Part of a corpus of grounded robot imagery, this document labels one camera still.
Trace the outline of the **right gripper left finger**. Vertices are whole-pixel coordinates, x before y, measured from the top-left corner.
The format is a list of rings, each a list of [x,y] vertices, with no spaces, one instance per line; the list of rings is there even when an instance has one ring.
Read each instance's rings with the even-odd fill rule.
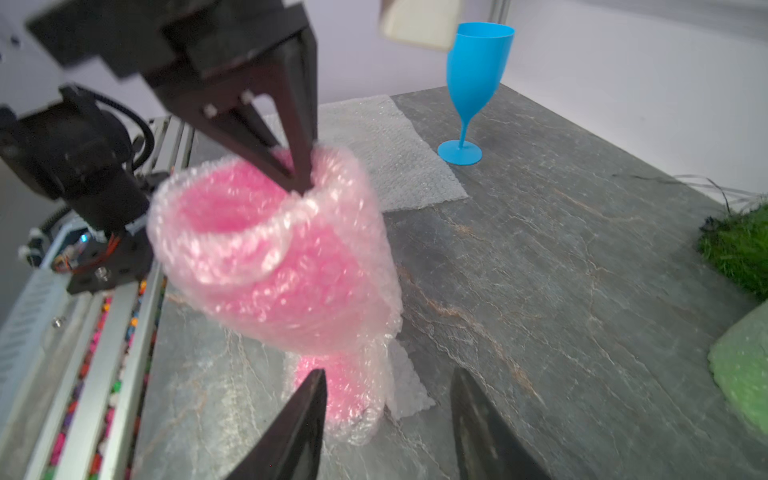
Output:
[[[322,455],[326,404],[325,371],[315,369],[228,478],[315,479]]]

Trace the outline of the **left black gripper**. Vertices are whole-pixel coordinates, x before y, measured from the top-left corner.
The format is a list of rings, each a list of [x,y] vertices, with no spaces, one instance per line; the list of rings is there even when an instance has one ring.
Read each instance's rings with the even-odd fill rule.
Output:
[[[281,1],[57,1],[26,27],[63,67],[101,58],[160,96],[180,83],[179,116],[287,192],[312,188],[317,45],[304,8]],[[245,91],[273,100],[292,164]]]

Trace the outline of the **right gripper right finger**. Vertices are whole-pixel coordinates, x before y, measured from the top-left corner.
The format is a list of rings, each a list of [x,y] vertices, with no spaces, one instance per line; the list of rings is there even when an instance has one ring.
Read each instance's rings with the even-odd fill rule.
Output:
[[[471,373],[455,368],[450,389],[453,435],[462,479],[547,479]]]

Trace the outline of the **blue plastic wine glass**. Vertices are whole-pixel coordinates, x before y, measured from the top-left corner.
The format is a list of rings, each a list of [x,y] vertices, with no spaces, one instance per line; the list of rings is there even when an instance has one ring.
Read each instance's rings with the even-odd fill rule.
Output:
[[[478,163],[480,147],[467,140],[472,119],[489,103],[506,69],[516,30],[505,24],[468,22],[458,26],[446,65],[447,88],[461,123],[457,140],[442,143],[438,155],[453,165]]]

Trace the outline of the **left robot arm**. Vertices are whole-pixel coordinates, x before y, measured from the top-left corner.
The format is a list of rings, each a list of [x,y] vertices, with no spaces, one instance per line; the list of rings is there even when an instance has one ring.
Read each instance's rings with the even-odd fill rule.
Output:
[[[280,1],[61,1],[27,21],[62,66],[94,57],[118,77],[138,74],[165,109],[288,192],[312,186],[318,137],[317,44],[305,8]],[[132,233],[160,183],[135,171],[122,124],[129,108],[85,87],[18,117],[1,110],[1,157],[32,191],[62,200],[108,241],[75,268],[69,291],[95,292],[147,272],[144,231]]]

